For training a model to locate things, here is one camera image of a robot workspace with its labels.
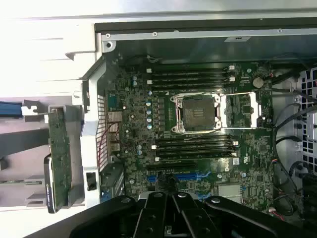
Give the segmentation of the long black expansion slot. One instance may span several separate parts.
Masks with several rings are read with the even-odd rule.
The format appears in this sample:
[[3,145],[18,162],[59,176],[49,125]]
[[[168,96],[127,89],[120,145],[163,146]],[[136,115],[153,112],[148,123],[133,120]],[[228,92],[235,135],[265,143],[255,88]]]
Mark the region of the long black expansion slot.
[[165,164],[152,164],[147,165],[148,171],[158,170],[177,170],[177,169],[192,169],[196,167],[195,162],[180,162],[180,163],[165,163]]

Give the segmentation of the green motherboard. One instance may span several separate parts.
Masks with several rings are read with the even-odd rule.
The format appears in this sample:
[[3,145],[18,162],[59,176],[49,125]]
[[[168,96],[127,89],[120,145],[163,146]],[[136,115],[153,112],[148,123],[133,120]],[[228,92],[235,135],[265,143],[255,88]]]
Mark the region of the green motherboard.
[[[262,88],[253,80],[261,77]],[[261,117],[255,129],[217,129],[207,134],[183,135],[171,131],[176,125],[175,105],[170,97],[180,93],[231,94],[255,92]],[[256,62],[123,65],[105,88],[109,154],[123,163],[125,193],[139,199],[143,192],[160,189],[166,176],[181,192],[200,200],[223,196],[266,212],[272,203],[270,163],[273,108],[270,71]],[[166,159],[239,157],[239,161],[196,161],[192,169],[148,171],[154,157]],[[173,174],[210,171],[200,180],[178,180]],[[155,182],[147,177],[157,176]]]

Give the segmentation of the CPU socket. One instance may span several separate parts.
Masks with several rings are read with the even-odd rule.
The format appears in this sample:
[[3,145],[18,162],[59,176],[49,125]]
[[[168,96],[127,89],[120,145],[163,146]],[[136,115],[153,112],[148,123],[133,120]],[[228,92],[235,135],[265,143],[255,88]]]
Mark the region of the CPU socket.
[[176,125],[172,132],[207,134],[221,129],[221,96],[217,93],[180,93],[170,97],[174,103]]

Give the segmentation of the silver socket cover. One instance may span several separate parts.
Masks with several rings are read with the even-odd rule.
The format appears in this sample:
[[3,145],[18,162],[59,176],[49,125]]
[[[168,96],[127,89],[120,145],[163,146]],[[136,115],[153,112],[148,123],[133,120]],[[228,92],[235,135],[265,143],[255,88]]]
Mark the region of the silver socket cover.
[[261,117],[255,92],[221,94],[218,118],[225,129],[255,129]]

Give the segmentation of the silver perforated drive cage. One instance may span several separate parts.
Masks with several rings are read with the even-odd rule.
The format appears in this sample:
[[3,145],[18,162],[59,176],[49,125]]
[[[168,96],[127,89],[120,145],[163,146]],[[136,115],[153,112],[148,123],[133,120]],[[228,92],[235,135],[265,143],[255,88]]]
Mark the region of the silver perforated drive cage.
[[[300,73],[296,89],[317,99],[317,67]],[[303,161],[317,165],[317,109],[302,116],[301,123],[298,135],[302,137]]]

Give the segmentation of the grey parts rack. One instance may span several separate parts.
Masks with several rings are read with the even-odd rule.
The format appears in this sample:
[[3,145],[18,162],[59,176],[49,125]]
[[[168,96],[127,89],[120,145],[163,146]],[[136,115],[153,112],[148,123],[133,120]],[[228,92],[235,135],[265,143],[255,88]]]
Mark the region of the grey parts rack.
[[[73,106],[70,97],[38,97],[42,106],[64,106],[66,127],[70,139],[70,159],[72,168],[72,201],[78,206],[84,201],[84,178],[80,151],[80,134],[82,129],[83,112],[80,106]],[[0,134],[46,129],[47,123],[43,116],[31,116],[29,119],[0,119]],[[44,178],[44,157],[49,153],[48,144],[32,149],[6,155],[3,160],[6,169],[0,171],[0,181],[3,180],[32,180]],[[13,206],[46,207],[43,185],[0,185],[0,207]]]

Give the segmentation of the black open PC case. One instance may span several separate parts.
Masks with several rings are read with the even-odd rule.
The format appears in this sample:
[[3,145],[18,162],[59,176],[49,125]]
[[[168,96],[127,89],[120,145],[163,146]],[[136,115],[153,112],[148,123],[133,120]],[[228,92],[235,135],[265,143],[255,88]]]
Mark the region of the black open PC case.
[[[265,213],[317,232],[317,165],[303,161],[298,135],[302,116],[317,109],[317,99],[296,89],[300,73],[317,67],[317,29],[99,31],[97,42],[101,58],[84,80],[81,149],[88,206],[127,195],[123,163],[109,154],[104,140],[106,84],[123,65],[256,62],[270,71],[273,108],[273,197]],[[166,176],[159,185],[158,190],[177,189]]]

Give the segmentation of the hard disk blue rails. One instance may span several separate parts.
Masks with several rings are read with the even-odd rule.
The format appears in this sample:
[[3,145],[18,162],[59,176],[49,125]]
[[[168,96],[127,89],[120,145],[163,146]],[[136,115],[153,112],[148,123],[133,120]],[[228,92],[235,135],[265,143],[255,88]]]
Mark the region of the hard disk blue rails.
[[23,118],[37,116],[39,104],[36,101],[23,100],[20,102],[0,101],[0,118]]

